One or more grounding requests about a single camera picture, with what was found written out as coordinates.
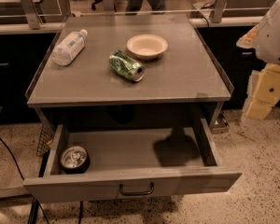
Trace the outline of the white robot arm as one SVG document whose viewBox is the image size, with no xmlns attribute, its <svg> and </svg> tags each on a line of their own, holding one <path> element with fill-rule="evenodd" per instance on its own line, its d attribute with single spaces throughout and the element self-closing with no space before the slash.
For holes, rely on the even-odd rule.
<svg viewBox="0 0 280 224">
<path fill-rule="evenodd" d="M 236 46 L 254 49 L 256 57 L 266 62 L 260 71 L 252 71 L 247 88 L 242 122 L 255 125 L 267 118 L 280 101 L 280 0 L 276 0 L 268 12 Z"/>
</svg>

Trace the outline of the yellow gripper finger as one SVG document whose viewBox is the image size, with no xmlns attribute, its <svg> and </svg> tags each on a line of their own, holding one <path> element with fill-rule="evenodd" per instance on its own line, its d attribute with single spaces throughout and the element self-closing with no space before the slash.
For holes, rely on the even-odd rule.
<svg viewBox="0 0 280 224">
<path fill-rule="evenodd" d="M 261 71 L 253 70 L 246 93 L 241 121 L 257 124 L 266 119 L 280 101 L 280 64 L 267 63 Z"/>
<path fill-rule="evenodd" d="M 245 35 L 238 39 L 236 46 L 242 49 L 254 49 L 256 47 L 257 32 L 258 26 L 255 25 Z"/>
</svg>

